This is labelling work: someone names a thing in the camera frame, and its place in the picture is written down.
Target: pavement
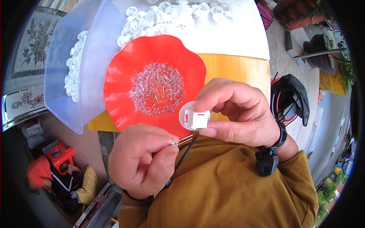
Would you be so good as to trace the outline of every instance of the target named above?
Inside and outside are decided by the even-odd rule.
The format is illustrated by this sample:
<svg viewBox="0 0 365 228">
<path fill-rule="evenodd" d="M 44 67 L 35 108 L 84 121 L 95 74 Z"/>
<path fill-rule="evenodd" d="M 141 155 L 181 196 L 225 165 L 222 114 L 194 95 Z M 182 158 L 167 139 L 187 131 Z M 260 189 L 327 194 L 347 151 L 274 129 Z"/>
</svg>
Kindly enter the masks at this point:
<svg viewBox="0 0 365 228">
<path fill-rule="evenodd" d="M 318 103 L 324 108 L 322 122 L 318 136 L 312 142 L 315 147 L 308 161 L 316 187 L 329 176 L 345 149 L 345 134 L 349 130 L 350 121 L 350 98 L 350 90 L 346 96 L 322 92 L 322 99 Z"/>
</svg>

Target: yellow bag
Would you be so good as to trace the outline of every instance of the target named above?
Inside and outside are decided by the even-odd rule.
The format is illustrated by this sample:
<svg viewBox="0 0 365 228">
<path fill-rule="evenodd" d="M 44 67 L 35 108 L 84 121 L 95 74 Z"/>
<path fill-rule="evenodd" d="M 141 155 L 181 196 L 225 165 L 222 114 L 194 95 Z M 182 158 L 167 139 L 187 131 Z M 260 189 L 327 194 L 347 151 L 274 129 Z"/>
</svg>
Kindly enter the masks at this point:
<svg viewBox="0 0 365 228">
<path fill-rule="evenodd" d="M 82 188 L 76 190 L 79 203 L 89 205 L 100 191 L 100 181 L 95 170 L 88 165 L 84 174 Z"/>
</svg>

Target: transparent plastic bin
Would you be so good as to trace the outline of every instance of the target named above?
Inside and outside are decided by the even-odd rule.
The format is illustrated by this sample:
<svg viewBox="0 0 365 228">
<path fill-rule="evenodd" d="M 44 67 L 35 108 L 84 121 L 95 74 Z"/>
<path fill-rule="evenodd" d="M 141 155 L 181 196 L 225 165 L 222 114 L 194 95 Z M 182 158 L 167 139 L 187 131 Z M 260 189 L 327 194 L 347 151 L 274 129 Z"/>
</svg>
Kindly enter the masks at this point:
<svg viewBox="0 0 365 228">
<path fill-rule="evenodd" d="M 106 110 L 105 73 L 120 51 L 116 40 L 124 23 L 110 0 L 89 0 L 66 14 L 54 30 L 45 67 L 45 106 L 78 134 L 83 133 L 84 125 Z M 83 30 L 89 33 L 80 65 L 78 102 L 74 102 L 64 89 L 69 72 L 66 61 L 77 35 Z"/>
</svg>

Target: red plastic bowl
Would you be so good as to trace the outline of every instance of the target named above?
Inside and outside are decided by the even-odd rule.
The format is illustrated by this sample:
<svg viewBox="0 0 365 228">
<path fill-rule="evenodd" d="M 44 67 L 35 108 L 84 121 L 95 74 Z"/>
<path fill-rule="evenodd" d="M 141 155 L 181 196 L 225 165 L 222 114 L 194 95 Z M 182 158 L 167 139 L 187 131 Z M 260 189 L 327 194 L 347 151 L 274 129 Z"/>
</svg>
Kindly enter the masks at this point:
<svg viewBox="0 0 365 228">
<path fill-rule="evenodd" d="M 132 88 L 131 78 L 150 62 L 168 62 L 184 78 L 186 98 L 174 113 L 144 116 L 134 107 L 128 93 Z M 105 105 L 120 131 L 131 124 L 144 123 L 184 138 L 189 130 L 180 125 L 178 111 L 185 103 L 195 99 L 204 86 L 206 73 L 203 60 L 189 51 L 180 39 L 171 35 L 142 36 L 128 43 L 111 61 L 104 83 Z"/>
</svg>

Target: hand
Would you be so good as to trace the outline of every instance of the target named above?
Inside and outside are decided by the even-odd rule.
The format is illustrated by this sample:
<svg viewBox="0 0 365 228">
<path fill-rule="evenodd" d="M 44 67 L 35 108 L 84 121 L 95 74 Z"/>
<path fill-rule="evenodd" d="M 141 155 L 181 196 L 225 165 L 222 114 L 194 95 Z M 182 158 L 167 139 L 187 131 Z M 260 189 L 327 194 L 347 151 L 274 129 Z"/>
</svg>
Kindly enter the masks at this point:
<svg viewBox="0 0 365 228">
<path fill-rule="evenodd" d="M 145 124 L 130 125 L 117 138 L 109 155 L 109 176 L 136 199 L 157 194 L 174 173 L 179 138 Z"/>
<path fill-rule="evenodd" d="M 73 166 L 72 164 L 69 164 L 69 165 L 67 166 L 67 172 L 68 172 L 70 175 L 72 175 L 72 172 L 74 172 L 74 171 L 76 171 L 76 172 L 81 172 L 81 170 L 80 170 L 77 166 Z"/>
<path fill-rule="evenodd" d="M 270 147 L 280 137 L 280 129 L 261 90 L 243 82 L 213 78 L 196 96 L 195 112 L 211 110 L 230 121 L 208 122 L 199 134 L 247 146 Z"/>
</svg>

